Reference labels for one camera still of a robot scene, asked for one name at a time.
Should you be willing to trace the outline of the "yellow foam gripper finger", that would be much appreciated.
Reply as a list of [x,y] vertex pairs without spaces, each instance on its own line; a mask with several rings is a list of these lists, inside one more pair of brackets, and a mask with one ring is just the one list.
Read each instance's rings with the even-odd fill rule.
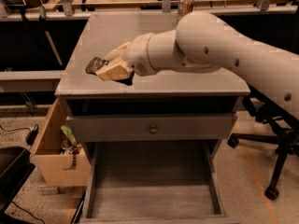
[[113,49],[105,56],[105,59],[108,61],[113,61],[114,59],[116,59],[118,57],[123,57],[123,53],[127,50],[129,45],[130,45],[130,42],[126,42],[126,43],[120,45],[119,47]]
[[122,57],[118,57],[98,69],[95,74],[103,81],[110,81],[129,78],[133,72],[134,69]]

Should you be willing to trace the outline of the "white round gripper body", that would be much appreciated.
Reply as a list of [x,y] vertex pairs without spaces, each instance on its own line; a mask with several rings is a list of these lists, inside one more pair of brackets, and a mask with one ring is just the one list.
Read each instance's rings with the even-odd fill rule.
[[133,68],[140,77],[157,74],[157,70],[150,63],[148,44],[153,33],[139,35],[127,47],[124,52],[125,61]]

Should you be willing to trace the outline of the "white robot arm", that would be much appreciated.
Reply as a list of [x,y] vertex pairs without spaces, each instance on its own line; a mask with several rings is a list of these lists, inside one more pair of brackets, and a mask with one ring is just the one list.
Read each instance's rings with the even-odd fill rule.
[[223,67],[299,119],[299,56],[255,41],[205,12],[184,16],[174,30],[140,35],[105,56],[104,81],[163,70],[204,72]]

